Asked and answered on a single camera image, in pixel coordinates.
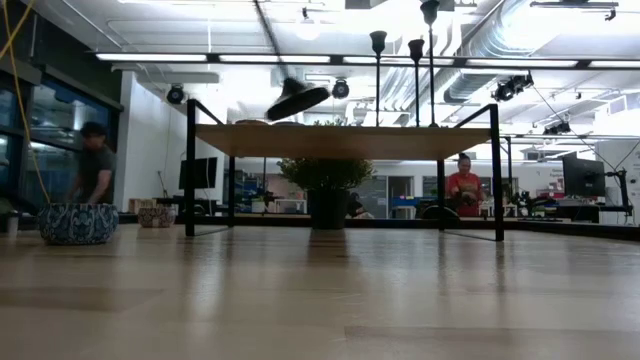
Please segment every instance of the black lamp shade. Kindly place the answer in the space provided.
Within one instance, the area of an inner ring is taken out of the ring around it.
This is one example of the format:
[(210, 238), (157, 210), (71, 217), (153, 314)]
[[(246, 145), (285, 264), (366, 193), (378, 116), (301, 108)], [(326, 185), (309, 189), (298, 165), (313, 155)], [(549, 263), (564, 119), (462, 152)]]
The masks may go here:
[(422, 54), (424, 52), (422, 50), (423, 46), (424, 46), (424, 40), (422, 39), (409, 41), (409, 51), (410, 51), (411, 60), (413, 60), (414, 62), (418, 62), (420, 61), (420, 59), (422, 59)]
[(420, 5), (420, 11), (424, 15), (424, 22), (431, 26), (438, 18), (438, 8), (440, 2), (438, 0), (427, 0)]
[(387, 32), (382, 30), (374, 31), (369, 34), (369, 36), (371, 36), (371, 49), (373, 49), (376, 55), (380, 56), (384, 51), (384, 41), (387, 38)]
[(286, 78), (282, 94), (267, 110), (267, 119), (280, 120), (308, 110), (329, 98), (324, 87), (305, 85), (294, 78)]

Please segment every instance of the black metal table frame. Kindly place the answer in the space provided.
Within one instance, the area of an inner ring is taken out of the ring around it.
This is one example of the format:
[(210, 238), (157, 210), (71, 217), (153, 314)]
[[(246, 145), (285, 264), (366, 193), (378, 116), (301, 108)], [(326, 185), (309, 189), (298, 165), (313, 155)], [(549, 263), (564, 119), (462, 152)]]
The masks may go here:
[[(187, 237), (194, 237), (199, 235), (206, 235), (215, 232), (225, 231), (232, 228), (235, 225), (235, 186), (234, 186), (234, 177), (236, 171), (236, 158), (234, 156), (229, 156), (229, 188), (228, 191), (228, 210), (226, 217), (226, 227), (212, 229), (208, 231), (203, 231), (196, 233), (195, 225), (196, 225), (196, 216), (194, 211), (195, 204), (195, 183), (194, 183), (194, 171), (195, 171), (195, 160), (196, 160), (196, 112), (200, 110), (213, 121), (216, 122), (217, 126), (226, 126), (222, 123), (213, 113), (211, 113), (204, 105), (202, 105), (196, 99), (190, 99), (187, 101), (187, 159), (185, 166), (185, 187), (184, 187), (184, 198), (185, 198), (185, 215), (184, 215), (184, 224), (185, 224), (185, 234)], [(498, 105), (497, 104), (489, 104), (483, 107), (482, 109), (476, 111), (473, 115), (469, 116), (465, 120), (454, 126), (455, 128), (463, 127), (469, 122), (473, 121), (480, 115), (485, 112), (489, 112), (489, 132), (491, 137), (491, 154), (492, 154), (492, 168), (493, 168), (493, 178), (494, 179), (502, 179), (501, 172), (501, 163), (500, 163), (500, 129), (499, 129), (499, 115), (498, 115)], [(438, 205), (440, 207), (444, 207), (444, 196), (445, 196), (445, 174), (444, 174), (444, 159), (438, 160)], [(498, 194), (498, 199), (500, 200), (502, 197), (502, 181), (493, 181), (493, 193)], [(487, 240), (495, 240), (495, 241), (503, 241), (504, 240), (504, 213), (502, 201), (495, 201), (494, 204), (494, 221), (495, 221), (495, 239), (483, 238)], [(447, 221), (441, 219), (439, 221), (438, 229), (441, 232), (446, 231)], [(466, 234), (454, 233), (456, 235), (461, 236), (470, 236)]]

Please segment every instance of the black cap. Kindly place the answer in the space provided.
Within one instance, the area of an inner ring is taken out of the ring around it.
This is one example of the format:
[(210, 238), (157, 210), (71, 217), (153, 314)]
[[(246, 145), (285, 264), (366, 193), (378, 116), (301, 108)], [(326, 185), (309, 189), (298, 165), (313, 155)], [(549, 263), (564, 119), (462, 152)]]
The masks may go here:
[(80, 130), (80, 134), (84, 138), (91, 136), (107, 136), (107, 129), (97, 122), (89, 121), (84, 123)]

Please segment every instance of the shelf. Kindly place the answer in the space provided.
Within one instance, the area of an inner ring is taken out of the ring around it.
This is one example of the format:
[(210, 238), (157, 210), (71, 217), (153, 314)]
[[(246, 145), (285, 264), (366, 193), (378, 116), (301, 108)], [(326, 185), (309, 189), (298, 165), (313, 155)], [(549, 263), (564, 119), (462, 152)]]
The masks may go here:
[(199, 124), (196, 136), (236, 157), (443, 160), (489, 140), (489, 129)]

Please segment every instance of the computer monitor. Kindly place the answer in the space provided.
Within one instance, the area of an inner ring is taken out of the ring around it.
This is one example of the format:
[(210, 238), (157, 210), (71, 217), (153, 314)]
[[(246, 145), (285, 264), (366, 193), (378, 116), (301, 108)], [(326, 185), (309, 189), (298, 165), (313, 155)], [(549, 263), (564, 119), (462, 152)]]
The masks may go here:
[[(215, 188), (217, 166), (218, 166), (218, 158), (196, 159), (195, 170), (193, 174), (194, 188), (195, 189)], [(187, 161), (183, 160), (182, 163), (180, 164), (180, 183), (178, 185), (180, 190), (184, 190), (186, 173), (187, 173)]]
[(562, 169), (565, 196), (606, 196), (602, 162), (563, 157)]

